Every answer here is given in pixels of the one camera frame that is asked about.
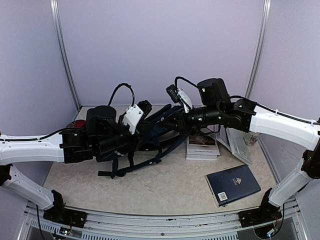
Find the navy blue student backpack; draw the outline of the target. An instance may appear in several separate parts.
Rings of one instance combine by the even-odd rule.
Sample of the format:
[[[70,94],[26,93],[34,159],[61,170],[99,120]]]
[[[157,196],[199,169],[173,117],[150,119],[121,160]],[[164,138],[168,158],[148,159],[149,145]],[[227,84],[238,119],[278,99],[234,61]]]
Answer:
[[[112,162],[112,170],[98,172],[99,177],[124,177],[152,164],[159,164],[162,158],[175,150],[189,135],[181,135],[165,127],[165,118],[174,113],[184,113],[181,106],[167,104],[151,116],[142,119],[136,127],[136,133],[118,134],[98,141],[97,162]],[[157,151],[150,159],[135,164],[137,151]]]

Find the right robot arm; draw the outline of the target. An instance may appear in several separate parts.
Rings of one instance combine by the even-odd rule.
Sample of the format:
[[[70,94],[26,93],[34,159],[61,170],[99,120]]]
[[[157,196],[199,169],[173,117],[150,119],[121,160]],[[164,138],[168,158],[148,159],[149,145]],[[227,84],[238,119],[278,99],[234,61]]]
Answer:
[[[287,199],[320,177],[320,123],[270,109],[245,97],[232,101],[224,80],[210,78],[195,85],[202,107],[193,107],[190,98],[174,83],[166,88],[182,112],[165,119],[165,124],[180,134],[189,135],[208,126],[224,126],[244,133],[256,133],[283,139],[305,148],[298,165],[275,187],[268,190],[256,218],[266,222]]]

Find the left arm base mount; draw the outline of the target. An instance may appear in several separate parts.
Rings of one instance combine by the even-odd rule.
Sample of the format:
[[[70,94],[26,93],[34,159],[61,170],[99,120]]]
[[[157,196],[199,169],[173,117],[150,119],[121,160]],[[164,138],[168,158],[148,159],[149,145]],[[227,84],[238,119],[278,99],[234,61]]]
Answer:
[[[53,206],[44,210],[43,218],[55,223],[68,225],[71,228],[84,228],[87,220],[87,213],[84,211],[73,210],[65,207],[62,195],[52,190]]]

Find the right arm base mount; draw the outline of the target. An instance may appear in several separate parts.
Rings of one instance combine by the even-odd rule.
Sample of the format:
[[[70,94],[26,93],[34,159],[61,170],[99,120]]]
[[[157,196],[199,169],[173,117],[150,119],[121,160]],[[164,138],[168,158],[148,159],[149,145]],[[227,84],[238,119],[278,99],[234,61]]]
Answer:
[[[272,188],[268,189],[258,208],[244,210],[238,213],[242,228],[259,225],[282,218],[280,207],[269,203],[269,194]]]

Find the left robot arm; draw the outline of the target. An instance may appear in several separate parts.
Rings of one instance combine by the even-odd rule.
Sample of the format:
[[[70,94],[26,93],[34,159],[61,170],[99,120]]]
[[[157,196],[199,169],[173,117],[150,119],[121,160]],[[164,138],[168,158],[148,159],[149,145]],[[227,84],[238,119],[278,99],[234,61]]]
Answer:
[[[101,160],[107,153],[128,144],[144,111],[136,104],[117,118],[117,111],[107,105],[91,108],[84,121],[48,135],[34,137],[0,137],[0,185],[12,190],[50,212],[63,223],[70,218],[62,195],[48,190],[23,175],[15,163],[56,162],[80,163],[95,158]]]

